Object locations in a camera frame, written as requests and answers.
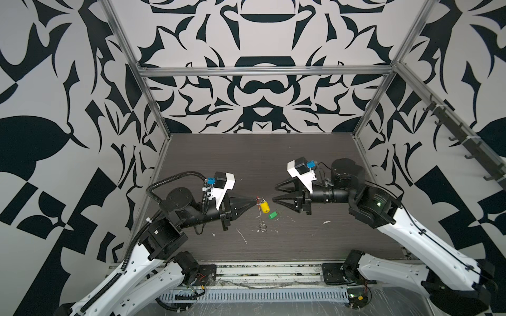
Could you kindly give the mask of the yellow key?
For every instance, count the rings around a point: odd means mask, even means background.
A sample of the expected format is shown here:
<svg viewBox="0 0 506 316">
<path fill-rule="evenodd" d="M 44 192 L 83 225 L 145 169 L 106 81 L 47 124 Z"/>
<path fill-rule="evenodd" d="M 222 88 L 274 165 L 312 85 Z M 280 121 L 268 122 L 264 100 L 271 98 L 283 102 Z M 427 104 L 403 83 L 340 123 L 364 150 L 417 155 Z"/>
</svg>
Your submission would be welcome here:
<svg viewBox="0 0 506 316">
<path fill-rule="evenodd" d="M 268 214 L 270 212 L 270 207 L 267 201 L 263 201 L 260 203 L 260 210 L 262 213 Z"/>
</svg>

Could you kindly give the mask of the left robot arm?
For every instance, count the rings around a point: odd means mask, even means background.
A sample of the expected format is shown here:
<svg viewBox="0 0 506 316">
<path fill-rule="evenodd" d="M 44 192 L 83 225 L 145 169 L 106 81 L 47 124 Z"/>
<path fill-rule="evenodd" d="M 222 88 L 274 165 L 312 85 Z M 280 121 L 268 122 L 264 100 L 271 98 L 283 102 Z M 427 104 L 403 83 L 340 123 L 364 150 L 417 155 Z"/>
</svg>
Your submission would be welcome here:
<svg viewBox="0 0 506 316">
<path fill-rule="evenodd" d="M 188 251 L 179 251 L 188 240 L 184 230 L 213 221 L 227 230 L 256 204 L 254 197 L 225 194 L 221 201 L 213 198 L 207 212 L 202 212 L 189 189 L 175 188 L 162 201 L 160 215 L 141 228 L 112 274 L 83 299 L 58 307 L 55 315 L 135 315 L 162 294 L 191 285 L 200 265 Z"/>
</svg>

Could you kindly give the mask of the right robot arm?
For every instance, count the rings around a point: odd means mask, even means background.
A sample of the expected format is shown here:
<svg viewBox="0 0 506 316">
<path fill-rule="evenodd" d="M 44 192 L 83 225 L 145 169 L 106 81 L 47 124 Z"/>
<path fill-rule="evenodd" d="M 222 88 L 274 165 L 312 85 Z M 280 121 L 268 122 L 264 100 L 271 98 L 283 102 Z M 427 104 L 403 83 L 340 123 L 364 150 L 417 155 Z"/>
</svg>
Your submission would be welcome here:
<svg viewBox="0 0 506 316">
<path fill-rule="evenodd" d="M 318 164 L 304 157 L 287 164 L 289 179 L 275 185 L 274 203 L 297 213 L 312 213 L 314 204 L 346 204 L 356 220 L 394 239 L 420 260 L 399 263 L 352 250 L 338 267 L 323 265 L 328 285 L 371 281 L 387 283 L 428 298 L 448 315 L 479 315 L 492 300 L 494 266 L 454 249 L 417 221 L 387 190 L 370 186 L 365 169 L 347 158 L 336 159 L 330 177 L 319 183 Z"/>
</svg>

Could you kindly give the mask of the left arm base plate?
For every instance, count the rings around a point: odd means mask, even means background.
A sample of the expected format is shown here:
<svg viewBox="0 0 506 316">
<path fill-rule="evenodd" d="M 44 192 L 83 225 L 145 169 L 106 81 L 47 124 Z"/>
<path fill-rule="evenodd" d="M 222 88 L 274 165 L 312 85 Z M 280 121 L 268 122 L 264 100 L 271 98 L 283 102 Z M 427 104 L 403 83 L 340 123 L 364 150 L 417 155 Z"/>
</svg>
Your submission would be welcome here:
<svg viewBox="0 0 506 316">
<path fill-rule="evenodd" d="M 199 266 L 199 270 L 195 279 L 191 283 L 194 287 L 206 287 L 212 285 L 216 281 L 217 265 L 204 264 Z"/>
</svg>

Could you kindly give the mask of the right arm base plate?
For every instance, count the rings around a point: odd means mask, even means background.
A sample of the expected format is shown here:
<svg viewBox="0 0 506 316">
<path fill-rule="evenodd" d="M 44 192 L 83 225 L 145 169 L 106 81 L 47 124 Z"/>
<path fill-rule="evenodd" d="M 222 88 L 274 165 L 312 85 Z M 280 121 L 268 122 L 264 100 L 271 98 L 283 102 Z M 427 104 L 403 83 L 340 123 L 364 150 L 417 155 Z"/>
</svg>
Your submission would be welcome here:
<svg viewBox="0 0 506 316">
<path fill-rule="evenodd" d="M 346 264 L 346 263 L 323 263 L 322 264 L 322 275 L 324 283 L 326 285 L 338 286 L 338 285 L 365 285 L 378 284 L 376 280 L 368 280 L 362 276 L 358 268 L 358 263 Z"/>
</svg>

